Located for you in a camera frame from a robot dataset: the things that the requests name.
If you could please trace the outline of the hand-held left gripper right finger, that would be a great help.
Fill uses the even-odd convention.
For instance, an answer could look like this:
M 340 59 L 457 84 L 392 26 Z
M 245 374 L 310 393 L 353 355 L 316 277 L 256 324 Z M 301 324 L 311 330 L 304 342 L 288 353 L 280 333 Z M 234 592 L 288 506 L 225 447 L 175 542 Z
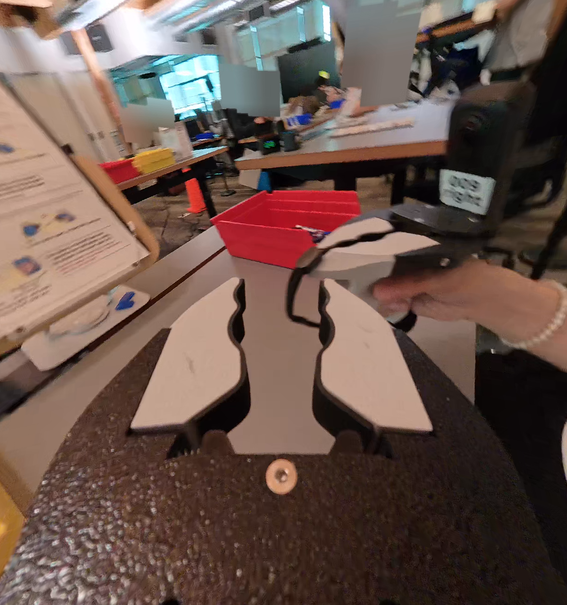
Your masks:
M 333 279 L 320 283 L 314 416 L 333 436 L 343 421 L 368 430 L 429 434 L 433 425 L 394 328 Z

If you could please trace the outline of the orange traffic cone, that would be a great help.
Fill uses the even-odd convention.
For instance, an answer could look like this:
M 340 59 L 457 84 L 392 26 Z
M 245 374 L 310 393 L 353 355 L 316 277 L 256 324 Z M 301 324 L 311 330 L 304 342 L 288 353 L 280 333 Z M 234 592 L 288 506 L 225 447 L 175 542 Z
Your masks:
M 185 191 L 189 202 L 189 206 L 186 210 L 187 214 L 198 215 L 207 211 L 204 195 L 196 178 L 189 179 L 185 182 Z

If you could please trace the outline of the printed instruction sheet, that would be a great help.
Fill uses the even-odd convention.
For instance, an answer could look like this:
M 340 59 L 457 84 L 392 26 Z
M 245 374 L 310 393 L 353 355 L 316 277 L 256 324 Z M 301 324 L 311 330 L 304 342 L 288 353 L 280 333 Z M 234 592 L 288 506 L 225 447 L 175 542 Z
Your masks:
M 158 256 L 106 172 L 66 153 L 0 80 L 0 356 Z

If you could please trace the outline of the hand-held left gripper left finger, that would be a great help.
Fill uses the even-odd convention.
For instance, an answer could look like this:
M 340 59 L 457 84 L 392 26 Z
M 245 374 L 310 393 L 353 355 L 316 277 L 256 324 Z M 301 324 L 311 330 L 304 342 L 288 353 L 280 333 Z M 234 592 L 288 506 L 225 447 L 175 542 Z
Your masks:
M 251 408 L 245 281 L 230 278 L 171 325 L 130 424 L 137 434 L 190 429 L 229 433 Z

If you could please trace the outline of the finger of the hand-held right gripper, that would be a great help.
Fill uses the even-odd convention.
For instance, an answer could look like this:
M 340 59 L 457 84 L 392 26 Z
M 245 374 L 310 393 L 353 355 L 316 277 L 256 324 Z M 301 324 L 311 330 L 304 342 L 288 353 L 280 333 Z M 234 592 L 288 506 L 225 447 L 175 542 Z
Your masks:
M 357 253 L 365 245 L 371 245 L 388 234 L 397 231 L 396 226 L 376 216 L 362 218 L 356 222 L 345 223 L 328 235 L 317 244 L 319 253 L 340 252 Z
M 398 261 L 439 253 L 435 240 L 406 232 L 372 232 L 321 242 L 298 261 L 302 275 L 330 279 L 359 298 L 372 298 L 372 286 L 392 276 Z

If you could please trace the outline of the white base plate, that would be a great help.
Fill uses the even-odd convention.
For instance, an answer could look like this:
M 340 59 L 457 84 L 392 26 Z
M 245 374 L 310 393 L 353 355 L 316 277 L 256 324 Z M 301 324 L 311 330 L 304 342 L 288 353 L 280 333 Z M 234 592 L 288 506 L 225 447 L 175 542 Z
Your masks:
M 136 292 L 136 305 L 129 311 L 123 313 L 116 312 L 114 306 L 126 291 Z M 130 318 L 135 312 L 141 310 L 151 299 L 148 293 L 131 288 L 126 284 L 112 289 L 107 292 L 106 295 L 112 297 L 110 313 L 96 328 L 81 335 L 52 338 L 48 334 L 48 329 L 52 325 L 51 324 L 45 330 L 40 331 L 27 339 L 21 346 L 22 352 L 38 370 L 46 371 L 54 369 L 86 349 L 100 337 L 105 336 L 110 330 L 119 326 L 121 322 Z

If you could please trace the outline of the black elastic loop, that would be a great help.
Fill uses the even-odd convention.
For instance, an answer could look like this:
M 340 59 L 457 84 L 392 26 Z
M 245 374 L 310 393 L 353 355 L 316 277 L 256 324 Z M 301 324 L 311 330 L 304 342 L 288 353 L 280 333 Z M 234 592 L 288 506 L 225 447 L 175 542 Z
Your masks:
M 285 297 L 285 312 L 288 319 L 306 327 L 319 328 L 320 322 L 311 321 L 295 313 L 295 298 L 304 276 L 310 274 L 322 262 L 324 255 L 329 252 L 331 247 L 318 248 L 312 247 L 303 253 L 297 260 L 294 269 L 289 277 Z

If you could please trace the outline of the red plastic bin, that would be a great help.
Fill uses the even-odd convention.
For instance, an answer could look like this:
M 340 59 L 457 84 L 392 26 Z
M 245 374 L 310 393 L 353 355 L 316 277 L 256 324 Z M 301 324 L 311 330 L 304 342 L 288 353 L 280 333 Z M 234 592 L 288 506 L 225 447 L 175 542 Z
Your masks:
M 135 166 L 133 158 L 121 158 L 113 162 L 100 163 L 99 167 L 117 185 L 138 178 L 141 175 Z
M 331 232 L 360 213 L 355 191 L 263 191 L 211 222 L 231 256 L 294 268 L 315 245 L 302 228 Z

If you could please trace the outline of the person's right hand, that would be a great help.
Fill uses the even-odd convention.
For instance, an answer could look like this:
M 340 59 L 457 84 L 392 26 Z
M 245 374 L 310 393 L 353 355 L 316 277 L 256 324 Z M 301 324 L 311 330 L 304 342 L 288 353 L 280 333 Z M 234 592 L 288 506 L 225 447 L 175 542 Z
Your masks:
M 374 284 L 372 294 L 384 312 L 469 321 L 512 342 L 543 331 L 559 302 L 554 288 L 475 259 L 439 272 L 390 276 Z

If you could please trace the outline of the white round disc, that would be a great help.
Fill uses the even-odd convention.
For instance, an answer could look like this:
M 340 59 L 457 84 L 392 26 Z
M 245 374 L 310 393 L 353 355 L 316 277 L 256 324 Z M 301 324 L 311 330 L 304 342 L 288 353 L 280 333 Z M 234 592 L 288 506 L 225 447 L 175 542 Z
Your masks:
M 96 328 L 110 314 L 112 297 L 101 295 L 71 314 L 53 323 L 48 334 L 52 338 L 81 335 Z

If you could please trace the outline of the stack of yellow bins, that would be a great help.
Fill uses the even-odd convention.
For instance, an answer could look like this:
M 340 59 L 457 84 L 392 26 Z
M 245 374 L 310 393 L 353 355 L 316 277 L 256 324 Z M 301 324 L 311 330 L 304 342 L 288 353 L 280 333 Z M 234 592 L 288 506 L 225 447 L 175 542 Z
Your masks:
M 176 164 L 174 150 L 170 147 L 151 147 L 136 153 L 132 166 L 136 176 L 145 176 Z

